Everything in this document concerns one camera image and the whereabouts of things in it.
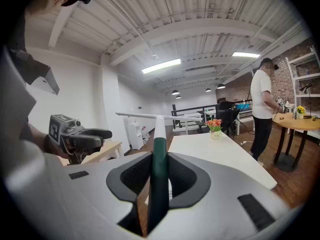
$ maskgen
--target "flower vase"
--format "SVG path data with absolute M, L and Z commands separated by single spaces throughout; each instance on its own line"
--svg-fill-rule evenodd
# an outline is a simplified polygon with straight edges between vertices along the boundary
M 296 113 L 296 118 L 297 119 L 304 119 L 304 114 Z
M 218 140 L 220 139 L 222 136 L 222 131 L 218 130 L 218 131 L 210 131 L 210 137 L 213 140 Z

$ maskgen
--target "black pants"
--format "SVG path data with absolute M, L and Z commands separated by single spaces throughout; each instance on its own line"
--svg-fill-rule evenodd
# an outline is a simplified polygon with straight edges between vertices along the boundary
M 272 128 L 272 118 L 260 119 L 253 117 L 254 119 L 254 140 L 250 151 L 253 153 L 253 158 L 258 161 L 258 157 L 265 150 Z

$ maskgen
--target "white table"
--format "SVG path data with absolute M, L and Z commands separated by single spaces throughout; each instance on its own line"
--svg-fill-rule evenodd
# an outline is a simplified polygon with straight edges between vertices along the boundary
M 224 133 L 220 139 L 211 139 L 209 133 L 174 136 L 169 152 L 235 168 L 270 190 L 277 185 L 251 155 Z
M 183 115 L 185 118 L 201 118 L 201 114 L 196 112 L 196 113 L 190 113 L 190 114 L 184 114 Z M 188 135 L 188 122 L 193 122 L 193 121 L 185 121 L 185 132 L 186 135 Z
M 217 111 L 214 109 L 214 110 L 204 111 L 203 113 L 205 113 L 210 117 L 210 116 L 215 116 L 217 114 Z
M 254 119 L 253 116 L 240 119 L 240 114 L 245 114 L 245 113 L 252 113 L 252 109 L 243 110 L 237 115 L 237 117 L 236 117 L 237 118 L 237 121 L 236 121 L 236 135 L 239 135 L 239 133 L 240 133 L 240 122 L 245 123 L 245 122 L 248 122 L 248 121 L 252 121 Z M 253 131 L 255 131 L 255 122 L 253 122 Z

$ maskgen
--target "black cable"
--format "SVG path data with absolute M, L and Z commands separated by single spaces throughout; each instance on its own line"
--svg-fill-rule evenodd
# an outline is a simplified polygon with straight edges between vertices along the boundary
M 245 108 L 246 105 L 247 105 L 247 102 L 248 102 L 248 99 L 249 99 L 249 95 L 250 95 L 250 91 L 251 91 L 251 89 L 249 89 L 248 97 L 246 98 L 246 102 L 245 102 L 243 108 L 240 110 L 239 114 L 242 112 L 242 110 L 244 110 L 244 108 Z
M 270 127 L 271 127 L 271 130 L 274 128 L 274 127 L 273 127 L 273 123 L 275 122 L 275 119 L 276 119 L 276 117 L 277 117 L 279 108 L 280 108 L 280 104 L 278 104 L 278 109 L 277 109 L 277 111 L 276 111 L 276 113 L 275 113 L 275 116 L 274 116 L 274 118 L 273 118 L 273 120 L 272 120 L 272 125 L 270 125 L 266 130 L 268 130 Z M 251 134 L 251 135 L 254 135 L 254 136 L 259 136 L 259 134 L 256 135 L 255 133 L 251 133 L 251 132 L 249 131 L 248 127 L 247 127 L 243 122 L 241 122 L 238 118 L 237 118 L 237 120 L 240 122 L 240 124 L 242 124 L 242 125 L 246 128 L 248 134 Z

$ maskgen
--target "hand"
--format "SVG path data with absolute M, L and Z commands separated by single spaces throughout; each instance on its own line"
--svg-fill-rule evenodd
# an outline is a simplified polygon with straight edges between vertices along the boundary
M 55 142 L 52 141 L 52 139 L 49 140 L 49 147 L 52 150 L 52 153 L 56 156 L 59 156 L 64 159 L 69 159 L 69 155 L 64 153 L 62 149 L 56 144 Z
M 280 114 L 284 114 L 284 112 L 283 112 L 283 107 L 282 107 L 280 104 L 279 104 L 279 106 L 278 106 L 277 112 L 280 113 Z

